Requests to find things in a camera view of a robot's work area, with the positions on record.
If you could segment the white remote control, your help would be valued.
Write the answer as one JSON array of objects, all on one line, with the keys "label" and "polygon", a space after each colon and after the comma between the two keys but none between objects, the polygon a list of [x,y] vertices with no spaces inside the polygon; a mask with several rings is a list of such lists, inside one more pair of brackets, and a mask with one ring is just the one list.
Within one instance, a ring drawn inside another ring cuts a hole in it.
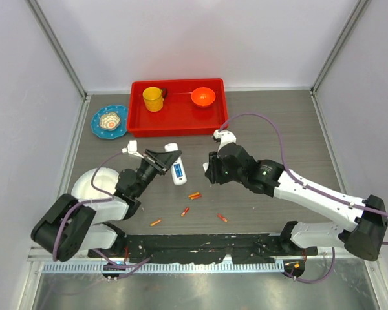
[{"label": "white remote control", "polygon": [[[179,150],[178,145],[176,143],[168,143],[164,145],[164,150],[166,152]],[[173,179],[173,183],[175,185],[183,185],[187,182],[186,172],[182,163],[182,158],[179,157],[173,164],[171,168],[171,175]]]}]

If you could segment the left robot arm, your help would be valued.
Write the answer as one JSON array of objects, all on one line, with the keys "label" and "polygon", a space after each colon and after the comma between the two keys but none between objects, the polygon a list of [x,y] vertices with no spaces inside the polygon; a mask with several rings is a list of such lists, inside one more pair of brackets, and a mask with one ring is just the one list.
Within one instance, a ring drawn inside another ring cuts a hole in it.
[{"label": "left robot arm", "polygon": [[145,150],[137,169],[124,169],[118,174],[114,192],[97,187],[91,176],[91,187],[101,198],[78,199],[62,194],[35,224],[30,237],[57,262],[70,260],[78,251],[103,249],[112,258],[125,249],[125,234],[111,225],[127,220],[140,207],[139,197],[158,175],[165,175],[180,158],[181,150],[155,152]]}]

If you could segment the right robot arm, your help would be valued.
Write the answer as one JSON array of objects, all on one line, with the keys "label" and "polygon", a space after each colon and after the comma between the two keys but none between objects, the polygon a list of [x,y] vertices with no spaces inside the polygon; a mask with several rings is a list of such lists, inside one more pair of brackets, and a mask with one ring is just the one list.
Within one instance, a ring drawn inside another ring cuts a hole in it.
[{"label": "right robot arm", "polygon": [[208,154],[204,175],[212,184],[240,183],[255,194],[264,194],[296,203],[330,221],[303,223],[289,221],[281,232],[280,250],[296,254],[309,247],[341,247],[367,260],[378,259],[388,228],[384,201],[347,196],[308,181],[273,160],[255,160],[235,143]]}]

